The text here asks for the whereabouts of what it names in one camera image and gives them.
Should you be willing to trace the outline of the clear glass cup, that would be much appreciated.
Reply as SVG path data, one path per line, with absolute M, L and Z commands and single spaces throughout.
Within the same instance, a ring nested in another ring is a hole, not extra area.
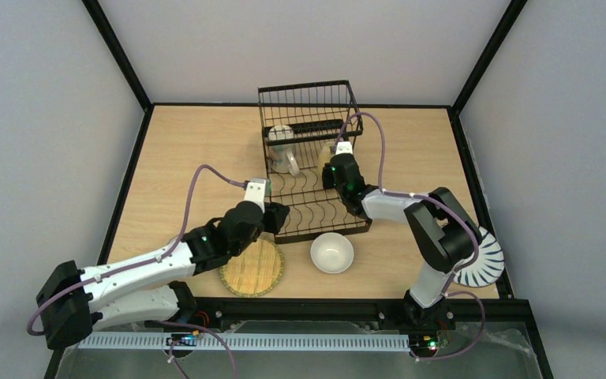
M 294 131 L 288 125 L 273 126 L 270 128 L 267 138 L 269 142 L 293 140 Z M 292 176 L 300 173 L 293 143 L 269 145 L 268 151 L 270 168 L 274 172 Z

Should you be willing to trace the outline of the black wire dish rack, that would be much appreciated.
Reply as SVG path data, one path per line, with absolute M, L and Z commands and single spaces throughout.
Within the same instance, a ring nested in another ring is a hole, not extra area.
M 337 136 L 355 142 L 363 133 L 361 119 L 343 123 L 359 106 L 348 80 L 318 81 L 260 87 L 257 90 L 264 160 L 271 181 L 272 202 L 290 207 L 283 228 L 275 236 L 278 244 L 311 241 L 326 232 L 354 235 L 369 230 L 371 223 L 350 215 L 334 189 L 325 189 L 316 172 L 318 153 Z M 269 142 L 271 127 L 288 125 L 294 139 Z M 300 173 L 274 172 L 268 146 L 293 143 Z

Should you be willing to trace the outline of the yellow mug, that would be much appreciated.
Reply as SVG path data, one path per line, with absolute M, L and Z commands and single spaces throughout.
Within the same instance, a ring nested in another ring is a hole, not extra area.
M 335 142 L 325 143 L 318 153 L 316 172 L 319 176 L 323 174 L 324 167 L 330 162 L 331 157 L 335 154 Z

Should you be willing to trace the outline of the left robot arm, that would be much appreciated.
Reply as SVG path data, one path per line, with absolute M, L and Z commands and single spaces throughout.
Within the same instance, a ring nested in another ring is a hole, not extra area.
M 57 265 L 36 296 L 47 348 L 70 347 L 94 331 L 136 321 L 170 321 L 193 311 L 195 299 L 182 279 L 227 265 L 264 232 L 278 234 L 290 208 L 241 201 L 224 216 L 184 231 L 157 250 L 113 264 Z

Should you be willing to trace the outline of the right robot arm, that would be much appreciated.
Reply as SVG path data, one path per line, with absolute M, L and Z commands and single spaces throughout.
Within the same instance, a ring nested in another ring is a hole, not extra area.
M 483 237 L 446 187 L 430 193 L 398 193 L 369 185 L 354 155 L 341 153 L 322 168 L 326 190 L 336 190 L 349 214 L 363 220 L 389 220 L 410 227 L 424 264 L 406 301 L 424 311 L 439 303 L 453 277 L 481 255 Z

